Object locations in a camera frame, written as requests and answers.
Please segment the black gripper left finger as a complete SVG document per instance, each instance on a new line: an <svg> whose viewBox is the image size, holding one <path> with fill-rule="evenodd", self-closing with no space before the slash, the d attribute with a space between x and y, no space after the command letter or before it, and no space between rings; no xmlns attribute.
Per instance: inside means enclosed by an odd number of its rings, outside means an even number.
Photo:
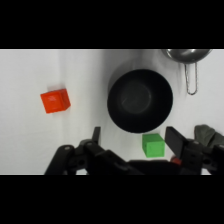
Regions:
<svg viewBox="0 0 224 224"><path fill-rule="evenodd" d="M46 175L76 175L85 170L89 175L130 175L134 169L110 150L100 146L101 128L95 127L91 139L82 140L77 147L60 146Z"/></svg>

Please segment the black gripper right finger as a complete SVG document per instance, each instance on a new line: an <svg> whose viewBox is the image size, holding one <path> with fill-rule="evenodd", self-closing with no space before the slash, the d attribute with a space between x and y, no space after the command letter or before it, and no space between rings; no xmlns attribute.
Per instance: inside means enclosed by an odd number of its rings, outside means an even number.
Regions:
<svg viewBox="0 0 224 224"><path fill-rule="evenodd" d="M181 175L200 175L206 169L212 175L224 175L224 147L203 146L195 140L186 139L173 127L167 127L165 142L181 161Z"/></svg>

